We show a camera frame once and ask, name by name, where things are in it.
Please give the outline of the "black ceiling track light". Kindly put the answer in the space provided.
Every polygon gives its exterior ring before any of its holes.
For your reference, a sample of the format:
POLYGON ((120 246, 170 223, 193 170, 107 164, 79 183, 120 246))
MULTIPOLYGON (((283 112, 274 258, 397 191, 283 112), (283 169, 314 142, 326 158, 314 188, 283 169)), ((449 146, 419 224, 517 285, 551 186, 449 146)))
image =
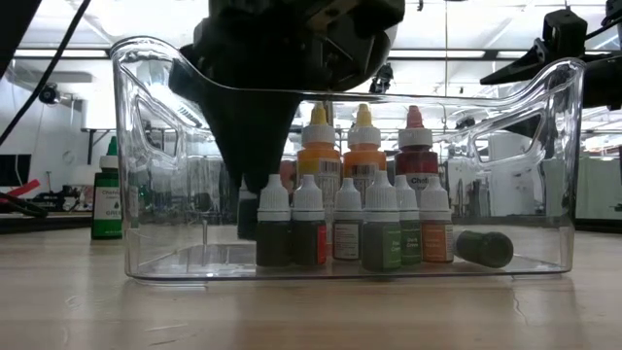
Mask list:
POLYGON ((61 99, 60 92, 57 89, 57 84, 45 84, 45 86, 41 89, 38 98, 40 102, 46 105, 57 104, 61 99))
POLYGON ((383 64, 371 80, 370 93, 384 94, 391 86, 394 79, 394 71, 390 62, 383 64))

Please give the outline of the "large green squeeze bottle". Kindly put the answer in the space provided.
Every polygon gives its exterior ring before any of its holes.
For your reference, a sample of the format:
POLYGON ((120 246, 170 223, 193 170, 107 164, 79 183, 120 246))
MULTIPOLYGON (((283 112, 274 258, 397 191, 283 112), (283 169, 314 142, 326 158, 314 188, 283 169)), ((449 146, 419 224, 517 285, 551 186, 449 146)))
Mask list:
POLYGON ((118 140, 113 136, 107 152, 99 160, 100 172, 94 176, 91 217, 92 240, 121 239, 121 190, 118 140))

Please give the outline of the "small dark olive bottle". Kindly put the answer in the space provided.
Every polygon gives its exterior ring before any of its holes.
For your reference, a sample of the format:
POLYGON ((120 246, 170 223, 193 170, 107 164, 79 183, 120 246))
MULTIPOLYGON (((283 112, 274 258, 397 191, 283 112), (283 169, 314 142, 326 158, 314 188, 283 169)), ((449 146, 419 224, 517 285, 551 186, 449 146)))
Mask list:
POLYGON ((514 245, 501 232, 463 230, 454 235, 454 255, 470 263, 501 268, 512 261, 514 245))

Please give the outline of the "small dark red-label bottle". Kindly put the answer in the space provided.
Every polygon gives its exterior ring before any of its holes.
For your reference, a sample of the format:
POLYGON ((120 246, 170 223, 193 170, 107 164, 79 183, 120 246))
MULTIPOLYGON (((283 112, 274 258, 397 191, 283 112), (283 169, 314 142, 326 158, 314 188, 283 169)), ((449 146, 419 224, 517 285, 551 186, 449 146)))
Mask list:
POLYGON ((322 190, 311 174, 302 177, 294 192, 292 234, 294 262, 319 266, 327 261, 327 222, 322 190))

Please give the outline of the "small black white-label bottle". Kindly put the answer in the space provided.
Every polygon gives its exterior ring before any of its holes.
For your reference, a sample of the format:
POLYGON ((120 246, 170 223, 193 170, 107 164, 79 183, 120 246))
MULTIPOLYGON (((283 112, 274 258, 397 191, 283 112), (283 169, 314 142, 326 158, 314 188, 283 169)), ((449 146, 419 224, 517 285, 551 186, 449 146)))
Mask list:
POLYGON ((363 209, 361 193, 352 178, 344 178, 335 196, 332 256, 339 261, 361 258, 363 209))

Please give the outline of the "large orange squeeze bottle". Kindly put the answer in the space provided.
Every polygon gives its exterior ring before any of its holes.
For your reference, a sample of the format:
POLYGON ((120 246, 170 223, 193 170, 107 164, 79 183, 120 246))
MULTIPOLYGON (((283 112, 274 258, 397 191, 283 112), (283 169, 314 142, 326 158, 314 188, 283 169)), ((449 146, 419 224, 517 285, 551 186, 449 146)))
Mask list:
POLYGON ((348 152, 343 157, 343 176, 351 178, 355 188, 365 197, 375 172, 387 168, 386 154, 380 150, 381 132, 372 123, 367 104, 360 104, 356 120, 347 134, 348 152))

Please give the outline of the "small orange-red bottle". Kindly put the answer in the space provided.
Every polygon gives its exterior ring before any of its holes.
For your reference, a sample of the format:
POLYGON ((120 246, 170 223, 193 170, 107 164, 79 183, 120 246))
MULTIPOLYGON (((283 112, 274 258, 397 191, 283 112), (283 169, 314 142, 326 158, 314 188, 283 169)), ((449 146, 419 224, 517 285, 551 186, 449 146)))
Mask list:
POLYGON ((448 193, 438 177, 430 177, 421 191, 420 220, 425 263, 451 263, 453 254, 452 211, 448 193))

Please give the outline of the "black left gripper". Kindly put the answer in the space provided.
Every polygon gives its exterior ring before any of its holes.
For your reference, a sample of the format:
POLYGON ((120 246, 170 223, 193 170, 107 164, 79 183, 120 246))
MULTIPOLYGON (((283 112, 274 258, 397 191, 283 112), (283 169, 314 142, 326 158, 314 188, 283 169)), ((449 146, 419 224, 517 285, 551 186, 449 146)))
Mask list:
POLYGON ((279 171, 301 98, 240 88, 355 88, 376 36, 403 18, 404 0, 209 0, 193 30, 193 65, 205 77, 175 62, 168 85, 199 106, 235 183, 259 193, 279 171))

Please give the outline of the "black aluminium table frame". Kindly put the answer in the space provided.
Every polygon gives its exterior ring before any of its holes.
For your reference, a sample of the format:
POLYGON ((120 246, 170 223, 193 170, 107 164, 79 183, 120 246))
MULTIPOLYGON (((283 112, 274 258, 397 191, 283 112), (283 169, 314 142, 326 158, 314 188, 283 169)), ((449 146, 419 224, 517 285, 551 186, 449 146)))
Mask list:
POLYGON ((48 190, 31 198, 27 193, 19 197, 8 195, 8 191, 0 193, 0 234, 90 227, 94 174, 86 170, 78 173, 86 179, 65 185, 59 192, 48 190))

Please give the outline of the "clear plastic bin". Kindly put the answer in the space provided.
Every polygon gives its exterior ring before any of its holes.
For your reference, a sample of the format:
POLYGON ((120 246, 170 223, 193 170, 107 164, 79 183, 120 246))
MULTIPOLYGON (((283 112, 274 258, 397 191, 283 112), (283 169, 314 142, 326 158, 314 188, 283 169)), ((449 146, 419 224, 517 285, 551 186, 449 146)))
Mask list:
MULTIPOLYGON (((153 37, 122 40, 111 58, 128 276, 172 284, 368 276, 358 262, 333 259, 320 267, 258 266, 255 243, 234 234, 233 205, 246 183, 229 175, 199 106, 168 85, 175 62, 192 65, 153 37)), ((455 233, 501 232, 514 245, 512 261, 491 268, 455 256, 451 263, 402 266, 389 276, 538 275, 572 268, 582 111, 573 101, 581 78, 582 67, 569 58, 502 99, 272 91, 301 98, 294 118, 315 102, 389 111, 414 104, 440 117, 476 118, 473 126, 434 138, 442 152, 441 184, 455 233), (534 137, 504 130, 536 114, 534 137)))

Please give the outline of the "black monitor screen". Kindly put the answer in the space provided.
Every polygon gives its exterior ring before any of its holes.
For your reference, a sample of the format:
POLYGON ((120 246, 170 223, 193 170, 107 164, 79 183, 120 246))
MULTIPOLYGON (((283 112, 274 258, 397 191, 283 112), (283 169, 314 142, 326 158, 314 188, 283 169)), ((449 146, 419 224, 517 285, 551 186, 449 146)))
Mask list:
POLYGON ((16 187, 28 182, 32 155, 0 155, 0 187, 16 187))

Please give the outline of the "large dark red squeeze bottle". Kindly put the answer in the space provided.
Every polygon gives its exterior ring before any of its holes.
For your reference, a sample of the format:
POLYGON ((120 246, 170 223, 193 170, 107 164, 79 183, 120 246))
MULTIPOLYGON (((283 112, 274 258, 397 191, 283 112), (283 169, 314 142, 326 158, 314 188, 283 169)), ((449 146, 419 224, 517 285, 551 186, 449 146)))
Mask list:
POLYGON ((406 127, 398 132, 397 145, 396 174, 404 175, 417 193, 423 191, 429 179, 438 176, 438 155, 432 150, 432 131, 424 127, 418 106, 408 107, 406 127))

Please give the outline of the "large yellow squeeze bottle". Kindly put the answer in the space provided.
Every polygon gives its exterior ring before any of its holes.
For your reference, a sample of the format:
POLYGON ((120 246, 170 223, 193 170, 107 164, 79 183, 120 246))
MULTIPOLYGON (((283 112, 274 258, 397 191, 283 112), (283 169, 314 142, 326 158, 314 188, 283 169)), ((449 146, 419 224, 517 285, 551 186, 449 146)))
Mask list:
POLYGON ((304 175, 315 178, 322 191, 327 220, 327 255, 332 255, 332 224, 334 202, 341 179, 341 157, 335 150, 335 130, 328 123, 327 112, 322 102, 316 102, 310 123, 301 131, 302 149, 296 155, 297 183, 304 175))

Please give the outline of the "small bright green bottle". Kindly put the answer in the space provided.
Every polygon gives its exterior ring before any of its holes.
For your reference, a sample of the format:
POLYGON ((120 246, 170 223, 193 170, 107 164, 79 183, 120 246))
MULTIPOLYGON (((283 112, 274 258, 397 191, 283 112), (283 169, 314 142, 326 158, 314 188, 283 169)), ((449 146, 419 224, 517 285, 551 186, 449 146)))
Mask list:
POLYGON ((362 266, 371 272, 401 267, 401 230, 397 191, 385 170, 377 170, 365 190, 362 232, 362 266))

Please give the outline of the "small dark plain bottle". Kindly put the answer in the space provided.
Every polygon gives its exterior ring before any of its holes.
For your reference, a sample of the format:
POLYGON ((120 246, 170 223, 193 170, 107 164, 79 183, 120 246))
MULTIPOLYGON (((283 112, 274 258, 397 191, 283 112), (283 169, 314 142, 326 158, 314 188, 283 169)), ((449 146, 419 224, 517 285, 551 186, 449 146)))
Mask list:
POLYGON ((281 176, 271 174, 259 197, 257 225, 257 265, 261 267, 290 264, 291 208, 289 193, 281 176))

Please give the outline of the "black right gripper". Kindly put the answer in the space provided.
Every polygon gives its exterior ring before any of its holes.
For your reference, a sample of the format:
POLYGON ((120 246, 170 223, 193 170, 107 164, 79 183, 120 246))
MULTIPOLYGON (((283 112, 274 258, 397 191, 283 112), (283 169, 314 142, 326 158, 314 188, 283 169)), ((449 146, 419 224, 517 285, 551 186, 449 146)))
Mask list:
MULTIPOLYGON (((622 54, 584 54, 576 57, 576 42, 556 39, 535 39, 534 45, 520 58, 484 78, 483 86, 528 81, 545 66, 561 58, 571 57, 582 67, 579 93, 573 104, 581 108, 606 107, 609 111, 622 110, 622 54)), ((505 131, 534 137, 541 114, 514 123, 505 131)))

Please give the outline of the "pale green partition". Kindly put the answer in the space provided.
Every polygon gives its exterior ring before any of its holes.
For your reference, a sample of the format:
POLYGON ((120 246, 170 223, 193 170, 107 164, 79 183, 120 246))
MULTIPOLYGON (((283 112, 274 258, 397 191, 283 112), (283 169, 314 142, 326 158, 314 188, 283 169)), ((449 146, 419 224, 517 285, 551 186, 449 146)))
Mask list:
POLYGON ((579 160, 576 217, 622 220, 622 176, 614 157, 583 157, 579 160))

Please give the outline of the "small dark green labelled bottle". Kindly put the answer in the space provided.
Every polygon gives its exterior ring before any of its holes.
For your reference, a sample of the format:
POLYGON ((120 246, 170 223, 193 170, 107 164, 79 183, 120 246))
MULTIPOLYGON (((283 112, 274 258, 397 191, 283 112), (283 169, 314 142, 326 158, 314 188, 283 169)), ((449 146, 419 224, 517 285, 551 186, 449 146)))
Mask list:
POLYGON ((421 223, 416 192, 405 175, 395 178, 399 225, 401 231, 401 264, 414 265, 422 261, 421 223))

